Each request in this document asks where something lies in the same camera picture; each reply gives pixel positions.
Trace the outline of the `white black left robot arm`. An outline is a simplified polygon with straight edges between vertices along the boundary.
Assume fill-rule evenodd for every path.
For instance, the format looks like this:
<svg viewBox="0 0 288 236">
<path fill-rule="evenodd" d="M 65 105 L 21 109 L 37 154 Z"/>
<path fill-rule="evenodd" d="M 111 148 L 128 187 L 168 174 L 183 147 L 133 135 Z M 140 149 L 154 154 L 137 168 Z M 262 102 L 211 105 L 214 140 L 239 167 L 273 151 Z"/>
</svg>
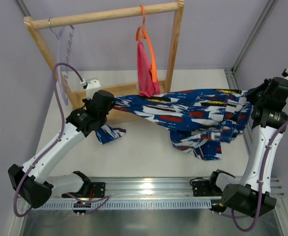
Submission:
<svg viewBox="0 0 288 236">
<path fill-rule="evenodd" d="M 84 106 L 70 113 L 61 130 L 43 150 L 22 166 L 13 164 L 8 169 L 13 189 L 32 208 L 43 206 L 52 196 L 73 194 L 87 197 L 91 192 L 89 178 L 80 171 L 65 176 L 50 176 L 54 167 L 74 146 L 106 123 L 115 98 L 110 92 L 99 90 L 83 102 Z"/>
</svg>

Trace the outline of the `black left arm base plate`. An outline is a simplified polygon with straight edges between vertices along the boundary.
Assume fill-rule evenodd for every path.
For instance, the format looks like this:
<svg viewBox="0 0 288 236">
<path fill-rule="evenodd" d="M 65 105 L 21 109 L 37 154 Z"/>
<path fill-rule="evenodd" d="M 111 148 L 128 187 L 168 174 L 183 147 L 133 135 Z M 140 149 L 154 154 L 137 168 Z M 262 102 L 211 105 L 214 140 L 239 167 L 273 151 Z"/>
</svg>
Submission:
<svg viewBox="0 0 288 236">
<path fill-rule="evenodd" d="M 78 192 L 70 192 L 76 198 L 103 198 L 105 197 L 105 182 L 86 182 Z"/>
</svg>

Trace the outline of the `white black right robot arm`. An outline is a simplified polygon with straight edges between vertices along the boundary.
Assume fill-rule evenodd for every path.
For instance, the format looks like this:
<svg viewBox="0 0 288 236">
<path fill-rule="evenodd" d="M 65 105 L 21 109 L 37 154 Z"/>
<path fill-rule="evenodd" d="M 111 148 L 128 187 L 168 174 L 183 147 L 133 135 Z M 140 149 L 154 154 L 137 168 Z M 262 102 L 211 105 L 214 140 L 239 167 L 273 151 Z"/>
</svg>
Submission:
<svg viewBox="0 0 288 236">
<path fill-rule="evenodd" d="M 214 172 L 214 184 L 222 190 L 222 196 L 212 204 L 211 211 L 223 214 L 230 208 L 255 217 L 270 212 L 277 202 L 270 195 L 270 176 L 288 120 L 283 112 L 288 98 L 288 75 L 266 79 L 260 86 L 248 90 L 246 98 L 253 105 L 253 143 L 248 164 L 240 181 L 226 172 Z"/>
</svg>

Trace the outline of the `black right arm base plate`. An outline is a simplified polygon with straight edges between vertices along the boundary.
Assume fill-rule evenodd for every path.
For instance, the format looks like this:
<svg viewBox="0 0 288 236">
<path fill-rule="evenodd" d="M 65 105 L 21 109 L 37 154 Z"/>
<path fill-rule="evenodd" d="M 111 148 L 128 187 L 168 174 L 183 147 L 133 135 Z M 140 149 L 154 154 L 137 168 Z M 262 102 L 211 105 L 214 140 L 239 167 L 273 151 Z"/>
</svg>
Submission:
<svg viewBox="0 0 288 236">
<path fill-rule="evenodd" d="M 221 197 L 222 190 L 211 180 L 197 177 L 190 180 L 194 197 Z"/>
</svg>

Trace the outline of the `blue white red patterned trousers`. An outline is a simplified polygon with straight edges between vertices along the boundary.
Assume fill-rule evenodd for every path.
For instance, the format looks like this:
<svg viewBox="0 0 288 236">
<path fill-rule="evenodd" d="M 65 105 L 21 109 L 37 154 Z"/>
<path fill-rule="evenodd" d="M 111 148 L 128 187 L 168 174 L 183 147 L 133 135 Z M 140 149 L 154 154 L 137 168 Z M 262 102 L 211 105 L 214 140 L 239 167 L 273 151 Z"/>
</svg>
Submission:
<svg viewBox="0 0 288 236">
<path fill-rule="evenodd" d="M 222 158 L 221 143 L 232 142 L 246 129 L 253 108 L 247 93 L 217 88 L 125 95 L 115 98 L 114 109 L 166 128 L 174 148 L 212 161 Z"/>
</svg>

